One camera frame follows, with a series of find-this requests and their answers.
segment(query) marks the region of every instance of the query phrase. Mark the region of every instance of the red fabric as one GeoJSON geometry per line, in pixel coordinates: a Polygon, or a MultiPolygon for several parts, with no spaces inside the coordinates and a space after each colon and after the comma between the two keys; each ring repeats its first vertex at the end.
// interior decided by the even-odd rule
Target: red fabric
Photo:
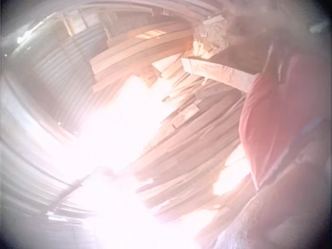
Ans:
{"type": "Polygon", "coordinates": [[[256,189],[304,126],[330,113],[329,65],[294,56],[286,73],[282,84],[259,74],[241,114],[240,139],[256,189]]]}

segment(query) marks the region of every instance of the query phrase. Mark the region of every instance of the person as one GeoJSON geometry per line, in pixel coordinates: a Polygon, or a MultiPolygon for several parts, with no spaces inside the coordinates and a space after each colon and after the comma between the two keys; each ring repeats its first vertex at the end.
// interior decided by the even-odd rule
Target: person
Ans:
{"type": "Polygon", "coordinates": [[[272,43],[240,117],[240,140],[257,190],[277,174],[296,139],[330,120],[330,63],[289,50],[280,66],[280,45],[272,43]]]}

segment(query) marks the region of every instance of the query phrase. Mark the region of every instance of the red cloth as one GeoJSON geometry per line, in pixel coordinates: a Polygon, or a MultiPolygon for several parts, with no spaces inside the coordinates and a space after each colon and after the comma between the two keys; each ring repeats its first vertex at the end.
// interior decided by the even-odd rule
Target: red cloth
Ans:
{"type": "Polygon", "coordinates": [[[330,113],[330,65],[298,55],[290,59],[285,76],[279,84],[259,74],[241,114],[240,139],[256,189],[305,125],[330,113]]]}

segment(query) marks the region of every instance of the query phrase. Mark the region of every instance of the stacked lumber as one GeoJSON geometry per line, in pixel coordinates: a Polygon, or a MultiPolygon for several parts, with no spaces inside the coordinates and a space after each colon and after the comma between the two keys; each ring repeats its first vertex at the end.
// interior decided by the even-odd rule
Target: stacked lumber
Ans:
{"type": "Polygon", "coordinates": [[[115,37],[111,48],[90,60],[97,92],[144,67],[192,48],[192,29],[184,21],[154,24],[115,37]]]}

